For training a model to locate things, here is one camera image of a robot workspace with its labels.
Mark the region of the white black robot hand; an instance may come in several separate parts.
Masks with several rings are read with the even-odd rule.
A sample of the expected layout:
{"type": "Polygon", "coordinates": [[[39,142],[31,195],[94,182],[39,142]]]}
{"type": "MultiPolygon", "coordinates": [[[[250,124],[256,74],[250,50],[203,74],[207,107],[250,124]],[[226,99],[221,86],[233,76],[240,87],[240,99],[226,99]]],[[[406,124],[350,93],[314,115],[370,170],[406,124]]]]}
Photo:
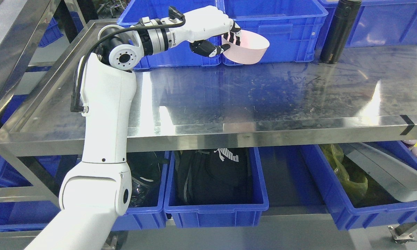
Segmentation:
{"type": "Polygon", "coordinates": [[[241,44],[239,24],[213,5],[194,9],[183,14],[185,24],[170,28],[172,47],[189,42],[191,51],[204,57],[215,57],[229,50],[230,45],[214,45],[208,39],[223,36],[235,45],[241,44]]]}

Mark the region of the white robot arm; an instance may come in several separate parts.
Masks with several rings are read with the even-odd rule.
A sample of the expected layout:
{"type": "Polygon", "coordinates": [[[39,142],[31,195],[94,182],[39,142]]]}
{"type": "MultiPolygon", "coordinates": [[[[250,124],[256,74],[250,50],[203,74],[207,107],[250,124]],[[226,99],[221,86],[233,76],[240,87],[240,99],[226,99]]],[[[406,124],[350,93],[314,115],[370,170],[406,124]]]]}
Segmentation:
{"type": "Polygon", "coordinates": [[[137,89],[132,68],[173,46],[167,32],[185,24],[144,17],[131,27],[105,26],[80,59],[71,111],[85,117],[82,160],[65,176],[60,212],[27,250],[100,250],[126,213],[132,176],[126,162],[129,112],[137,89]]]}

